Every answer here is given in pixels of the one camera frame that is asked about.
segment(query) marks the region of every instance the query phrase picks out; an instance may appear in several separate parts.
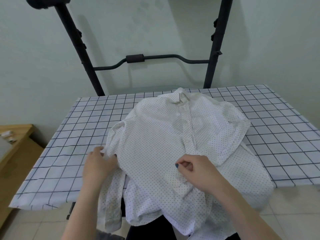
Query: white shirt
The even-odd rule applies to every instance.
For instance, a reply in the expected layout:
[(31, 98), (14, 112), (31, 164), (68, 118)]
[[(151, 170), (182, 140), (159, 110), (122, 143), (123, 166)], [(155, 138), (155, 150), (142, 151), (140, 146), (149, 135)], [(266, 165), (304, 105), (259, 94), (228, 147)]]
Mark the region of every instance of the white shirt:
[(145, 225), (162, 214), (190, 239), (225, 239), (234, 233), (226, 212), (194, 188), (174, 163), (184, 154), (206, 155), (254, 208), (262, 208), (273, 186), (260, 161), (241, 143), (250, 122), (229, 102), (201, 93), (174, 93), (140, 101), (110, 130), (106, 154), (117, 154), (118, 169), (99, 198), (98, 226), (121, 227), (124, 192), (126, 219)]

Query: person's left arm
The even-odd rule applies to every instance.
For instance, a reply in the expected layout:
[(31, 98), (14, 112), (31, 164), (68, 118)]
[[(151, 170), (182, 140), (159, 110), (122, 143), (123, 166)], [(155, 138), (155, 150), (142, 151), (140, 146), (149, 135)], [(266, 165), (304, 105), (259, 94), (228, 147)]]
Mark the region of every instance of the person's left arm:
[(61, 240), (94, 240), (96, 237), (98, 198), (104, 180), (116, 169), (115, 155), (103, 159), (102, 146), (87, 156), (83, 184)]

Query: checkered tablecloth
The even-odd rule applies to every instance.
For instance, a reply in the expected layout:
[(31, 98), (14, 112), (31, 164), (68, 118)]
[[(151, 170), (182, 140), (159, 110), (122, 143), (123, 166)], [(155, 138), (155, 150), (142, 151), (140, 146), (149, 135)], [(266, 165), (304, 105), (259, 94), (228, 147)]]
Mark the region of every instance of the checkered tablecloth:
[[(320, 184), (318, 129), (267, 85), (186, 91), (228, 101), (250, 119), (244, 142), (266, 167), (275, 186)], [(76, 201), (85, 155), (104, 145), (109, 129), (143, 98), (171, 92), (78, 98), (10, 206), (52, 209)]]

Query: wooden nightstand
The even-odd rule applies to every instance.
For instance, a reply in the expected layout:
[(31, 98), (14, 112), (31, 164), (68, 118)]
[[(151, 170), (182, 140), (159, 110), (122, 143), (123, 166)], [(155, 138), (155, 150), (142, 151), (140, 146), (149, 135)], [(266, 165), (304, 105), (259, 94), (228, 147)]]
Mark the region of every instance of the wooden nightstand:
[(32, 124), (0, 125), (0, 134), (5, 131), (13, 131), (17, 141), (0, 160), (0, 228), (13, 210), (8, 205), (43, 151), (29, 138)]

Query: black metal pole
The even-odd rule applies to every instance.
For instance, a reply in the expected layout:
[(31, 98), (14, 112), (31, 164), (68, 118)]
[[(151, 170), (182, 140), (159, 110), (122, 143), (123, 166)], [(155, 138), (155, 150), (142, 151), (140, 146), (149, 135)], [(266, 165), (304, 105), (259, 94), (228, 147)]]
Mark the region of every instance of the black metal pole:
[(92, 86), (94, 90), (96, 91), (98, 96), (104, 96), (103, 89), (101, 87), (101, 84), (99, 82), (99, 79), (97, 77), (96, 72), (94, 71), (94, 68), (92, 66), (92, 63), (90, 61), (90, 58), (88, 56), (88, 53), (85, 49), (85, 45), (82, 42), (82, 39), (80, 37), (79, 31), (76, 28), (72, 17), (70, 16), (70, 13), (68, 11), (68, 8), (65, 4), (61, 3), (56, 6), (54, 6), (64, 27), (66, 28), (66, 31), (75, 47), (75, 50), (78, 53), (78, 56), (81, 60), (81, 63), (86, 71), (86, 73), (89, 76), (89, 79), (92, 83)]
[(214, 78), (214, 71), (216, 69), (216, 65), (218, 62), (222, 40), (224, 36), (224, 32), (226, 31), (226, 26), (229, 18), (229, 13), (232, 5), (232, 0), (222, 0), (218, 15), (218, 22), (216, 31), (214, 32), (214, 37), (212, 41), (212, 47), (209, 57), (209, 64), (207, 68), (207, 73), (205, 75), (203, 88), (211, 88), (212, 79)]

